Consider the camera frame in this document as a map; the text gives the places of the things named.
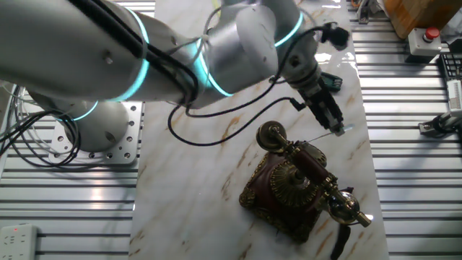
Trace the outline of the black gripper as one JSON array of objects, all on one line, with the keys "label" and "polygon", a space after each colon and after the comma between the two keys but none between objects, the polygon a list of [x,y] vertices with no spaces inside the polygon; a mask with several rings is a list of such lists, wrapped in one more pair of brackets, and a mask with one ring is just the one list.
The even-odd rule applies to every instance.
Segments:
[{"label": "black gripper", "polygon": [[298,90],[318,123],[340,137],[345,133],[343,114],[332,94],[321,84]]}]

